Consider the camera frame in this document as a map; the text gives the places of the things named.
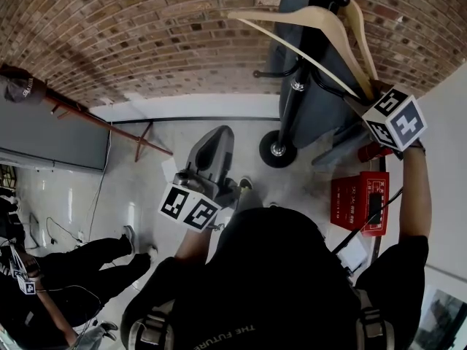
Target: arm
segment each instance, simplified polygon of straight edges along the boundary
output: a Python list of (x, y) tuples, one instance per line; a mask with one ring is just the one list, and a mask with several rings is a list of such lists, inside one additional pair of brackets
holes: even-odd
[(47, 293), (47, 290), (44, 289), (40, 280), (36, 281), (36, 290), (37, 297), (39, 297), (42, 304), (46, 308), (47, 312), (53, 320), (53, 323), (59, 330), (63, 332), (66, 342), (70, 346), (73, 346), (78, 339), (77, 334), (73, 330), (72, 326), (67, 322), (65, 316), (63, 316), (55, 302), (53, 302), (52, 298)]
[(175, 259), (194, 265), (204, 265), (209, 253), (212, 229), (207, 228), (202, 233), (187, 230)]
[(408, 148), (404, 151), (404, 191), (399, 223), (399, 241), (410, 236), (430, 235), (430, 183), (425, 154), (420, 148)]

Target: shoe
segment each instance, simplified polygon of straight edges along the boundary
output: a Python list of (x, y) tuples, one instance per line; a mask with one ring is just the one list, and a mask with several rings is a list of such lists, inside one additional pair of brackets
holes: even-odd
[(101, 327), (106, 331), (109, 332), (110, 330), (118, 330), (118, 326), (112, 322), (102, 322)]
[(247, 188), (247, 189), (249, 189), (249, 190), (252, 190), (252, 189), (253, 189), (253, 183), (252, 183), (252, 181), (251, 181), (249, 178), (247, 178), (246, 176), (244, 176), (244, 177), (242, 177), (242, 178), (240, 179), (239, 187), (241, 187), (241, 188), (243, 188), (243, 189), (244, 189), (244, 188)]
[(135, 233), (133, 228), (130, 225), (124, 225), (122, 229), (122, 236), (125, 236), (128, 241), (130, 241), (131, 244), (131, 253), (134, 254), (134, 239), (135, 239)]
[(115, 337), (115, 335), (111, 332), (105, 332), (102, 337), (108, 337), (110, 338), (112, 341), (116, 341), (117, 340), (117, 337)]
[(146, 253), (149, 254), (151, 257), (151, 265), (155, 263), (155, 261), (158, 259), (158, 250), (155, 248), (154, 245), (149, 245), (147, 247)]

